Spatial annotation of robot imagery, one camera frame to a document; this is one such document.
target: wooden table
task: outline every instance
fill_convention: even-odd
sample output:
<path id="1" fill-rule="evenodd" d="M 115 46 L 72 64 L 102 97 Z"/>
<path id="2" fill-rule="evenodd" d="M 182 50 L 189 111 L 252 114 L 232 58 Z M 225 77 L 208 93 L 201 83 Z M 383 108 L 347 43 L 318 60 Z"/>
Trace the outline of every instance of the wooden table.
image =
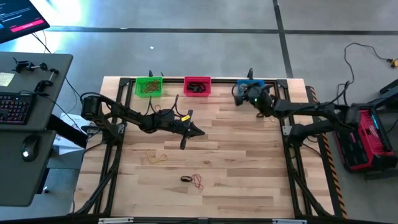
<path id="1" fill-rule="evenodd" d="M 119 79 L 104 77 L 101 94 L 116 99 Z M 291 101 L 308 102 L 302 79 L 289 79 L 288 84 Z M 193 109 L 192 121 L 206 135 L 189 139 L 182 151 L 178 134 L 165 131 L 146 134 L 128 124 L 112 216 L 294 217 L 280 124 L 275 118 L 256 118 L 257 110 L 251 105 L 236 107 L 231 87 L 231 84 L 213 84 L 210 97 L 188 98 L 181 83 L 164 83 L 163 96 L 153 98 L 153 104 L 171 108 L 175 95 L 179 94 L 179 112 L 184 114 Z M 145 113 L 148 100 L 133 95 L 130 106 Z M 312 118 L 296 116 L 295 121 L 308 124 Z M 100 142 L 101 136 L 90 140 L 88 147 Z M 319 150 L 318 144 L 305 143 Z M 96 147 L 84 157 L 75 192 L 76 209 L 98 185 L 104 149 L 105 146 Z M 146 156 L 148 149 L 155 150 L 156 157 L 166 154 L 168 159 L 150 163 Z M 321 158 L 305 147 L 301 153 L 308 188 L 325 210 L 333 214 Z M 201 175 L 203 190 L 180 181 L 181 176 L 192 174 Z M 298 195 L 304 211 L 300 190 Z"/>

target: blue bin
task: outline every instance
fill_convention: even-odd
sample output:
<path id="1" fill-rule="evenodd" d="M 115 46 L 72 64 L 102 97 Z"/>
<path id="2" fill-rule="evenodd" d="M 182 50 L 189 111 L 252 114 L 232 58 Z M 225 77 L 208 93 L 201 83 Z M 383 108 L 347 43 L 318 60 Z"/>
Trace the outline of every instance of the blue bin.
<path id="1" fill-rule="evenodd" d="M 238 80 L 236 82 L 236 85 L 238 88 L 238 94 L 243 93 L 243 91 L 241 89 L 241 85 L 248 85 L 248 84 L 253 84 L 253 83 L 258 83 L 258 84 L 260 84 L 261 87 L 264 87 L 266 85 L 263 80 Z"/>

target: computer screen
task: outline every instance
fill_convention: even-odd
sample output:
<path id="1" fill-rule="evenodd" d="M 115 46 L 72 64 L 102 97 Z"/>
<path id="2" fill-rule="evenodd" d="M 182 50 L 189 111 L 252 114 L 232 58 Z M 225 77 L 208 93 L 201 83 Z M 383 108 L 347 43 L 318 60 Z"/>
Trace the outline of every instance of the computer screen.
<path id="1" fill-rule="evenodd" d="M 29 0 L 0 0 L 0 44 L 49 27 Z"/>

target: red container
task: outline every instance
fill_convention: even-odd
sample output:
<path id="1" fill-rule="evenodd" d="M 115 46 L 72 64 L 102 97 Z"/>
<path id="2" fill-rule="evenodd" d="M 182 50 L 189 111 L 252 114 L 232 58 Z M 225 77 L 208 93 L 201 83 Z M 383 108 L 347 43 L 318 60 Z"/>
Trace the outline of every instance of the red container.
<path id="1" fill-rule="evenodd" d="M 193 90 L 188 90 L 187 87 L 190 83 L 203 83 L 205 86 L 205 91 L 202 93 L 194 93 Z M 184 94 L 185 96 L 201 96 L 207 97 L 211 93 L 211 77 L 185 77 L 184 78 Z"/>

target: gray floor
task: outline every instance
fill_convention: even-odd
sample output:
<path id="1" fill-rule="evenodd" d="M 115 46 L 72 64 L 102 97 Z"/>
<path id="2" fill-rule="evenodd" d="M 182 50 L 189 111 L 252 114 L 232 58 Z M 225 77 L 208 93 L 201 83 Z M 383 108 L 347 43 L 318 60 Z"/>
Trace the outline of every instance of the gray floor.
<path id="1" fill-rule="evenodd" d="M 109 28 L 277 29 L 272 0 L 32 0 L 53 26 Z M 398 30 L 396 0 L 279 0 L 284 29 Z M 44 40 L 43 33 L 38 33 Z M 255 77 L 286 77 L 278 34 L 187 34 L 135 32 L 46 32 L 54 53 L 74 55 L 68 74 L 80 93 L 99 91 L 104 76 L 209 75 L 243 77 L 250 67 Z M 336 85 L 349 79 L 343 49 L 351 42 L 372 45 L 382 57 L 398 57 L 398 35 L 286 35 L 294 78 L 304 78 L 319 100 L 331 100 Z M 43 52 L 32 37 L 1 44 L 2 51 Z M 352 46 L 348 60 L 356 74 L 347 100 L 366 102 L 397 78 L 370 50 Z M 58 100 L 69 110 L 75 104 L 65 85 Z M 80 106 L 72 110 L 79 114 Z M 388 129 L 395 117 L 383 117 Z M 397 129 L 390 137 L 397 136 Z M 398 178 L 365 182 L 349 174 L 332 147 L 348 216 L 397 223 Z M 0 220 L 68 213 L 78 170 L 54 169 L 50 194 L 38 195 L 27 208 L 0 208 Z"/>

